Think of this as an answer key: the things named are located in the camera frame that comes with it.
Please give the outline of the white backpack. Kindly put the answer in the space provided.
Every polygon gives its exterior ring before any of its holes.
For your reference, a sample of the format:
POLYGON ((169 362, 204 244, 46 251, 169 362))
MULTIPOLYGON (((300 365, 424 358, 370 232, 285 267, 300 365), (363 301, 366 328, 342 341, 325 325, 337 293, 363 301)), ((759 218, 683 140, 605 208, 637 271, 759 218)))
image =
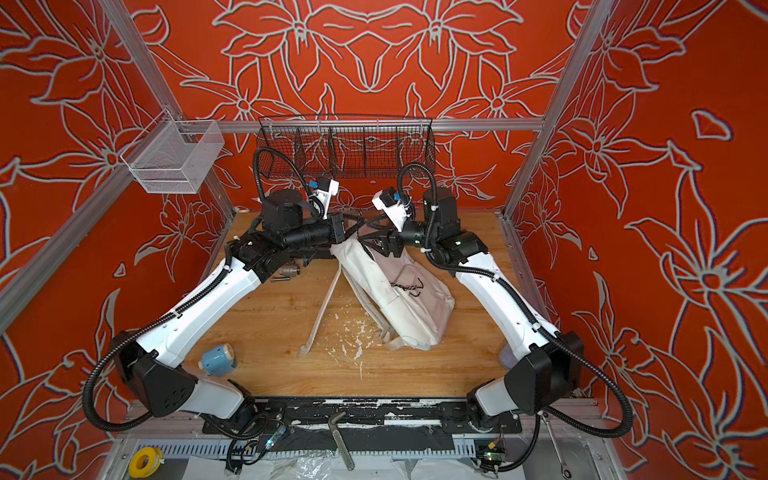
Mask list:
POLYGON ((321 304, 307 342, 307 354, 340 278, 380 328, 379 339, 391 350, 405 346, 427 351, 441 343, 455 306, 448 287, 404 251, 396 257, 373 252, 353 237, 330 247, 337 271, 321 304))

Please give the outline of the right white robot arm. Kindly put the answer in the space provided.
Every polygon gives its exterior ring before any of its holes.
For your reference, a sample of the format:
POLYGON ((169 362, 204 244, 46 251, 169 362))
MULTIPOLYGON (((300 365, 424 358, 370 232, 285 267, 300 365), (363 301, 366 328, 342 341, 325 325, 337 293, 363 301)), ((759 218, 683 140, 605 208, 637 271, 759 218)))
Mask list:
POLYGON ((477 421, 506 412, 546 413, 600 438, 631 431, 634 414, 626 394, 585 358, 581 338, 561 333, 546 320, 505 277, 481 239, 462 229, 455 197, 438 186, 425 164, 402 166, 395 187, 378 192, 374 206, 391 224, 363 236, 362 243, 385 256, 398 256, 407 246, 419 248, 433 267, 450 273, 473 294, 511 349, 515 362, 506 374, 467 395, 477 421), (593 373, 616 398, 621 409, 616 426, 588 425, 554 407, 575 390, 582 370, 593 373))

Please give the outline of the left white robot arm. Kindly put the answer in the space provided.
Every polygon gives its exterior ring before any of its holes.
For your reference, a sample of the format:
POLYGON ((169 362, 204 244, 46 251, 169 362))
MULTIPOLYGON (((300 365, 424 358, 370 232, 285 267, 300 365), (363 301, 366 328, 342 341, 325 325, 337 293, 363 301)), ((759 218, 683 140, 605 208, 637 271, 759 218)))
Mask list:
POLYGON ((263 185, 260 160, 267 155, 293 171, 300 189, 258 193, 261 213, 242 235, 225 246, 223 260, 180 302, 151 324, 133 333, 116 335, 109 350, 96 363, 82 389, 86 420, 105 432, 123 432, 152 419, 183 411, 199 415, 206 426, 230 439, 254 437, 256 408, 252 395, 236 383, 200 378, 182 363, 203 337, 237 302, 268 281, 293 259, 311 260, 352 237, 364 224, 357 217, 333 212, 330 202, 339 183, 327 176, 305 179, 297 165, 282 152, 262 147, 253 157, 256 185, 263 185), (97 410, 96 386, 104 370, 115 366, 125 386, 146 408, 142 416, 116 423, 97 410))

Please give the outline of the blue mug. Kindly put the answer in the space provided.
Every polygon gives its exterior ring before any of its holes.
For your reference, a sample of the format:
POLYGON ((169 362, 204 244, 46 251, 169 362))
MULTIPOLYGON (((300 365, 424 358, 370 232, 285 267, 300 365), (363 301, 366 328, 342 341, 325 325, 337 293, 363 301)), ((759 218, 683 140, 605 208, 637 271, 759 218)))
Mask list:
POLYGON ((198 367, 209 376, 223 377, 230 374, 237 367, 234 348, 224 343, 204 352, 198 367))

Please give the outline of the silver wrench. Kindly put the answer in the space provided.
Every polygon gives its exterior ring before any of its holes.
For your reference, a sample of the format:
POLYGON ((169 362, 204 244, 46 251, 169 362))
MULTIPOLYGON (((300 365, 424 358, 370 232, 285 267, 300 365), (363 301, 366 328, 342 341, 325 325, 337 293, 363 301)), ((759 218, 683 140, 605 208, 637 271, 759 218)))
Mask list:
POLYGON ((556 455, 557 460, 558 460, 559 465, 560 465, 561 476, 562 476, 563 479, 571 480, 573 478, 573 474, 572 474, 572 472, 570 470, 570 467, 569 467, 569 465, 568 465, 568 463, 567 463, 567 461, 566 461, 566 459, 565 459, 565 457, 563 455, 562 448, 559 445, 557 436, 555 435, 555 431, 554 431, 553 426, 551 424, 550 415, 547 412, 543 411, 543 412, 540 413, 540 417, 541 417, 541 419, 542 419, 542 421, 543 421, 543 423, 544 423, 544 425, 545 425, 545 427, 547 429, 548 436, 549 436, 550 441, 551 441, 551 443, 553 445, 553 448, 554 448, 554 451, 555 451, 555 455, 556 455))

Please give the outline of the yellow tape roll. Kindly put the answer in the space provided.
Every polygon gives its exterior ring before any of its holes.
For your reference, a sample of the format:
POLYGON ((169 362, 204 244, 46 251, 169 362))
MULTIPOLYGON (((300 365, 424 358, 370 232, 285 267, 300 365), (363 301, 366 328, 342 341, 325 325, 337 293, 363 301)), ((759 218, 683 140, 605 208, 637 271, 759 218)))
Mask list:
POLYGON ((159 448, 144 447, 132 456, 128 465, 129 477, 146 479, 154 475, 163 463, 164 457, 159 448))

